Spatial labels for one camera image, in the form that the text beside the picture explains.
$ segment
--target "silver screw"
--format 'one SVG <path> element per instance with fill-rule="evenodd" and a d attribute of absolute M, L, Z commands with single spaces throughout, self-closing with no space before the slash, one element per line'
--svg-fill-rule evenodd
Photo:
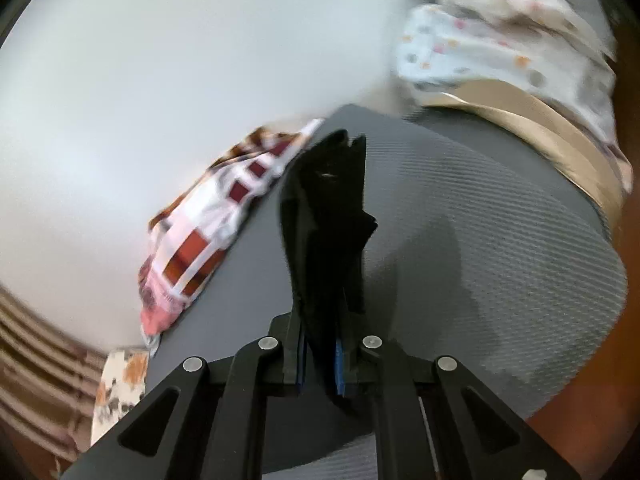
<path fill-rule="evenodd" d="M 362 338 L 362 344 L 366 346 L 366 348 L 380 348 L 382 346 L 382 339 L 377 335 L 367 335 Z"/>
<path fill-rule="evenodd" d="M 202 368 L 202 359 L 199 357 L 189 357 L 182 363 L 182 368 L 188 372 L 197 372 Z"/>
<path fill-rule="evenodd" d="M 458 368 L 458 362 L 453 358 L 445 355 L 438 359 L 438 367 L 440 370 L 444 370 L 446 372 L 452 372 L 456 368 Z"/>
<path fill-rule="evenodd" d="M 522 480 L 546 480 L 546 471 L 544 469 L 529 469 L 522 476 Z"/>
<path fill-rule="evenodd" d="M 271 350 L 272 348 L 276 348 L 278 346 L 278 340 L 274 337 L 267 336 L 263 337 L 258 341 L 258 346 L 263 350 Z"/>

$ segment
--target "plaid cloth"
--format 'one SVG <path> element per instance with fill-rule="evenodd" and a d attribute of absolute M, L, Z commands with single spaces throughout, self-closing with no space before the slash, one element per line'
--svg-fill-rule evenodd
<path fill-rule="evenodd" d="M 158 336 L 200 294 L 235 240 L 249 204 L 267 193 L 321 123 L 313 120 L 297 134 L 258 128 L 149 222 L 151 254 L 138 274 L 148 346 L 156 346 Z"/>

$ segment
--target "white wall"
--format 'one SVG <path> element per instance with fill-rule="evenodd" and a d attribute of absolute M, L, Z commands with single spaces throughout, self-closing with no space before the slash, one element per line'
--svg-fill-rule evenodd
<path fill-rule="evenodd" d="M 139 344 L 146 222 L 253 127 L 393 108 L 404 0 L 33 0 L 0 49 L 0 283 Z"/>

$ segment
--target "gray ribbed fabric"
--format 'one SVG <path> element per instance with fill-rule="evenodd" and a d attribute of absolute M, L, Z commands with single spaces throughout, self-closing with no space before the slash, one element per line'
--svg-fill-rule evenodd
<path fill-rule="evenodd" d="M 453 114 L 444 122 L 456 120 Z M 458 124 L 469 135 L 490 125 Z M 599 346 L 625 299 L 623 266 L 587 197 L 519 142 L 495 145 L 539 160 L 508 168 L 509 151 L 490 156 L 354 106 L 327 119 L 315 139 L 338 128 L 367 136 L 364 209 L 379 227 L 364 253 L 364 287 L 376 333 L 421 358 L 454 355 L 521 416 L 543 406 Z M 187 356 L 235 353 L 264 335 L 271 317 L 290 310 L 277 216 L 281 185 L 163 338 L 149 365 L 150 387 Z M 333 406 L 315 418 L 289 414 L 284 402 L 274 406 L 277 424 L 268 423 L 264 449 L 271 467 L 292 442 L 306 449 L 291 465 L 328 453 L 332 443 L 339 447 L 347 431 L 351 438 L 362 431 Z M 268 478 L 373 479 L 374 448 L 372 436 L 359 438 Z"/>

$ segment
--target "brown striped curtain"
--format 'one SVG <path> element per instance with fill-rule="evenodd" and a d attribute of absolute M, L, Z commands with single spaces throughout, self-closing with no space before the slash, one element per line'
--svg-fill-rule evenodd
<path fill-rule="evenodd" d="M 0 287 L 0 418 L 5 423 L 73 462 L 89 447 L 104 361 Z"/>

